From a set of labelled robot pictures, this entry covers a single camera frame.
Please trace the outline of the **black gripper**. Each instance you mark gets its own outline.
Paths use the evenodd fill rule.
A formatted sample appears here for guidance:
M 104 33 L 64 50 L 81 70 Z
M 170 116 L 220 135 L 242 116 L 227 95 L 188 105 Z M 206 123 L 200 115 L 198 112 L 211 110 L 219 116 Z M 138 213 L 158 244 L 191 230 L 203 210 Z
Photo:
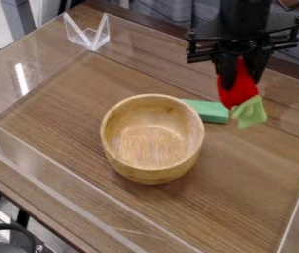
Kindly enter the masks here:
M 216 17 L 204 25 L 192 25 L 186 34 L 187 62 L 214 59 L 222 87 L 227 91 L 232 89 L 236 80 L 235 55 L 246 54 L 250 78 L 258 83 L 271 50 L 295 47 L 298 44 L 299 15 L 291 11 L 299 7 L 299 2 L 283 7 L 283 12 L 278 13 L 271 10 L 273 1 L 220 0 Z

